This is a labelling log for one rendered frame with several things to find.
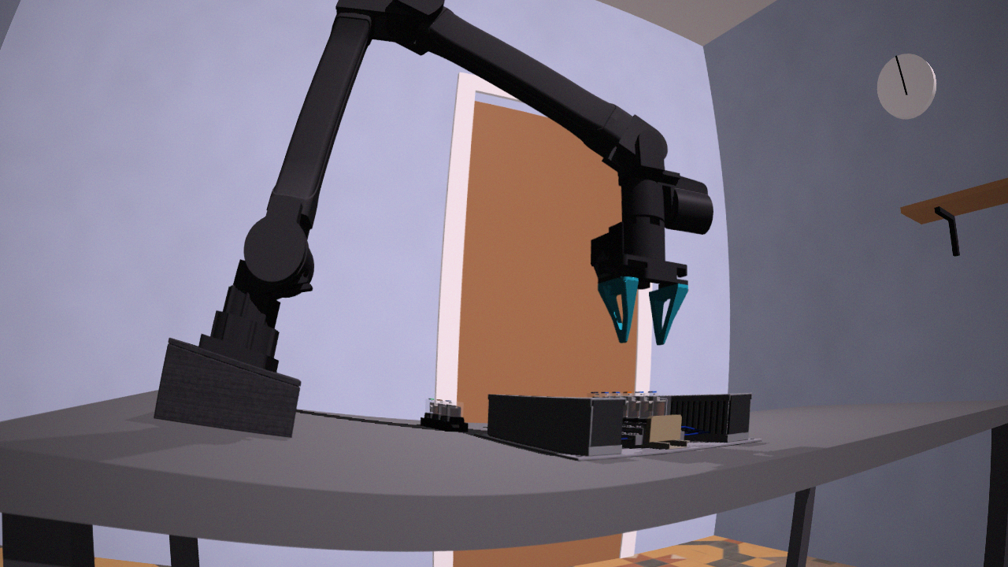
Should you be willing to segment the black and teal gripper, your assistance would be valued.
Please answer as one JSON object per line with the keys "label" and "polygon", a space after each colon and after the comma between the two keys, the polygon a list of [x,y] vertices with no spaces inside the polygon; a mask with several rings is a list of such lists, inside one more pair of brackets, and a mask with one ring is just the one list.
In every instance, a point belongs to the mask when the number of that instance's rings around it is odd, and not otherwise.
{"label": "black and teal gripper", "polygon": [[[671,324],[688,292],[688,280],[680,280],[687,276],[687,265],[665,260],[664,221],[651,224],[650,217],[635,217],[635,223],[633,219],[624,222],[626,254],[600,262],[598,273],[609,276],[598,279],[598,292],[614,322],[619,343],[627,343],[637,288],[644,290],[650,288],[650,284],[659,284],[658,290],[649,293],[649,298],[656,343],[665,345]],[[621,295],[622,321],[617,295]],[[667,300],[670,300],[669,311],[662,327],[663,306]]]}

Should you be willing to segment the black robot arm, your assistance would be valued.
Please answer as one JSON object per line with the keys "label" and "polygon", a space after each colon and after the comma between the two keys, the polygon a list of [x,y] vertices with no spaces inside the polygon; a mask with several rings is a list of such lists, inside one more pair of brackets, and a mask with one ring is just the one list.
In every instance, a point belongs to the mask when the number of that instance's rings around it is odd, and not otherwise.
{"label": "black robot arm", "polygon": [[665,171],[669,145],[657,129],[443,5],[444,0],[338,0],[266,216],[250,228],[245,261],[240,259],[224,312],[216,311],[211,336],[201,334],[199,348],[277,371],[277,300],[313,290],[314,260],[306,238],[343,111],[372,39],[440,55],[565,127],[618,172],[622,221],[650,217],[651,224],[661,220],[671,230],[709,231],[708,187]]}

